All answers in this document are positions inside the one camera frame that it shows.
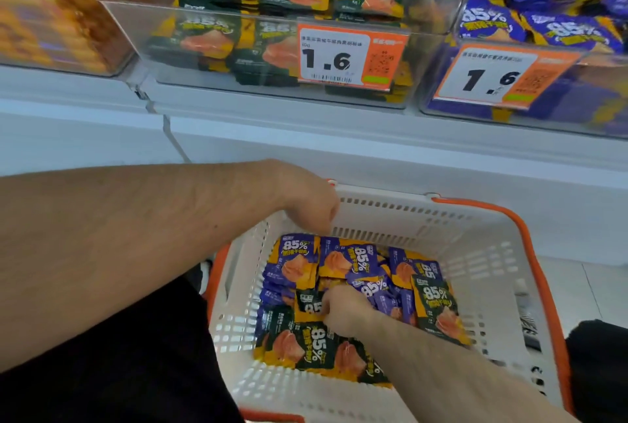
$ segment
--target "forearm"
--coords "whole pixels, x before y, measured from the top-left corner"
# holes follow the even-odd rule
[[[526,382],[455,346],[379,312],[357,338],[421,423],[575,423]]]
[[[278,162],[0,179],[0,371],[158,289],[289,200]]]

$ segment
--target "hand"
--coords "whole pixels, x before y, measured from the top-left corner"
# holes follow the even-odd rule
[[[286,198],[288,217],[310,233],[328,235],[340,206],[334,187],[305,168],[276,160],[272,162]]]
[[[359,338],[377,311],[364,294],[350,285],[338,285],[323,295],[325,325],[343,337]]]

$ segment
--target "price label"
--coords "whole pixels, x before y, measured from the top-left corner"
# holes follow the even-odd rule
[[[408,35],[299,24],[299,80],[388,91]]]
[[[465,44],[434,98],[527,110],[581,55],[510,45]]]

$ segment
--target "shopping basket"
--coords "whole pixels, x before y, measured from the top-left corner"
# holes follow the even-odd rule
[[[416,250],[440,262],[476,350],[571,410],[565,340],[524,222],[491,204],[337,185],[336,237]],[[262,271],[274,242],[299,231],[275,213],[218,253],[209,331],[228,389],[252,420],[414,422],[395,390],[253,360]],[[526,295],[538,348],[524,343],[516,293]]]

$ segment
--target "basket rim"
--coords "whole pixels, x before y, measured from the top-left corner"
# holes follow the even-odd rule
[[[472,206],[489,211],[495,211],[501,213],[510,218],[519,229],[523,247],[528,258],[528,264],[532,271],[535,284],[539,291],[541,298],[541,304],[543,305],[543,311],[545,312],[545,318],[548,322],[549,336],[554,352],[554,362],[556,364],[556,372],[558,374],[558,383],[560,386],[560,393],[563,399],[563,407],[571,415],[574,414],[573,399],[571,397],[571,367],[569,365],[569,354],[567,351],[567,342],[563,336],[563,330],[558,317],[558,311],[556,310],[556,304],[552,297],[550,286],[545,278],[545,273],[536,258],[534,252],[534,246],[532,245],[532,237],[530,236],[530,230],[525,221],[514,211],[505,208],[503,206],[494,205],[492,203],[485,203],[482,201],[458,199],[458,198],[441,198],[431,197],[431,200],[435,203],[449,204],[449,205],[461,205]],[[214,260],[214,266],[212,267],[209,281],[207,284],[207,290],[203,297],[207,300],[207,322],[211,322],[212,312],[214,310],[214,303],[216,301],[216,294],[220,285],[220,279],[227,260],[227,255],[231,249],[231,243],[224,245],[216,254]],[[273,421],[273,422],[286,422],[286,423],[305,423],[305,419],[300,415],[291,415],[284,413],[262,412],[252,409],[240,408],[240,413],[244,419],[250,421]]]

